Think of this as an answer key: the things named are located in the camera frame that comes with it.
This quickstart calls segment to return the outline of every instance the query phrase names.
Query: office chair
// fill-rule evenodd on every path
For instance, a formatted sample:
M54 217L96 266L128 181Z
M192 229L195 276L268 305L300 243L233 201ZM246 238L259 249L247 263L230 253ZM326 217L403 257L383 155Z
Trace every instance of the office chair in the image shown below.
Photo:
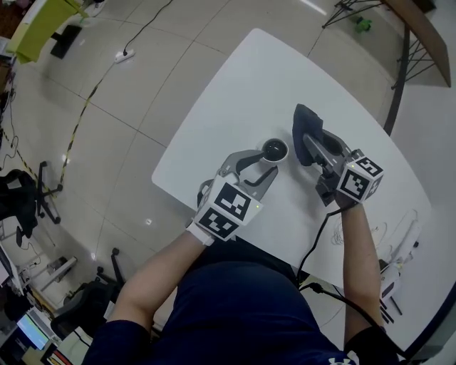
M22 237L25 235L30 238L34 227L38 225L35 211L41 218L46 212L55 225L61 221L60 217L54 217L44 198L62 191L63 186L59 184L55 190L43 192L43 168L46 166L46 161L40 163L37 183L22 170L11 170L6 176L0 177L0 220L16 216L21 226L16 230L18 246L22 245Z
M82 328L88 336L93 337L96 330L106 322L104 314L109 302L117 301L120 290L125 284L115 258L118 254L119 250L114 248L111 261L115 279L103 274L103 268L98 267L95 280L82 284L71 297L67 297L63 307L54 312L55 318L51 322L51 328L58 337L65 339L78 327Z

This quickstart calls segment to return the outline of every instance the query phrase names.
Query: monitor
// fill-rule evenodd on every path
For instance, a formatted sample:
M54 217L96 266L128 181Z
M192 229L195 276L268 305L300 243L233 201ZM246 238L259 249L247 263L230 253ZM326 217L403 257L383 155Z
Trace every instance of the monitor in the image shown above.
M28 339L36 346L38 350L42 350L49 341L49 338L36 326L28 314L25 314L18 322L17 326L28 337Z

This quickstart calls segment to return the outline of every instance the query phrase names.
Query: cup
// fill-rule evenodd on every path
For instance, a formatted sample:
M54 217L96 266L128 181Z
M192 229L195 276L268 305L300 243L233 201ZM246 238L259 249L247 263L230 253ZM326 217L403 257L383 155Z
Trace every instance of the cup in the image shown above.
M264 152L261 161L273 166L285 161L289 153L288 145L280 138L275 137L262 140L256 148Z

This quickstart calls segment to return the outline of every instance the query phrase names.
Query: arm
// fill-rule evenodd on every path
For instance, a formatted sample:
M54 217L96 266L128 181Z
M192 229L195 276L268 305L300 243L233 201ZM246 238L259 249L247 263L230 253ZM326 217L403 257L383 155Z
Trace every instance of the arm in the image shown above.
M347 299L363 308L379 325L380 267L371 229L361 204L342 212L344 241L343 289ZM345 343L370 324L354 309L346 307Z
M192 233L182 233L127 281L108 321L128 320L150 332L154 313L205 247Z

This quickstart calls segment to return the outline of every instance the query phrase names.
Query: tiled floor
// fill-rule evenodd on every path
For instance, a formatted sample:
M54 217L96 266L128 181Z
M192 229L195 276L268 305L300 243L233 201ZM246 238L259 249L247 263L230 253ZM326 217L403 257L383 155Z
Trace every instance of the tiled floor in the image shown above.
M356 34L350 21L323 31L334 0L174 0L130 46L135 57L110 69L114 55L165 3L108 0L98 18L70 20L83 30L63 60L49 54L50 40L37 63L19 66L13 102L19 150L35 171L48 161L50 186L60 178L84 101L105 75L78 129L64 191L55 199L62 223L46 218L37 233L38 241L79 256L78 266L86 268L73 273L79 282L97 264L112 273L113 247L120 248L129 277L184 230L192 212L150 177L193 103L253 28L308 56L379 123L388 113L400 36L373 11L370 33ZM4 125L12 134L8 116ZM8 149L2 146L1 159ZM6 161L5 169L12 167L21 168L18 158ZM343 310L334 317L340 304L306 296L324 328L337 327L337 319L343 323ZM339 337L334 341L340 344Z

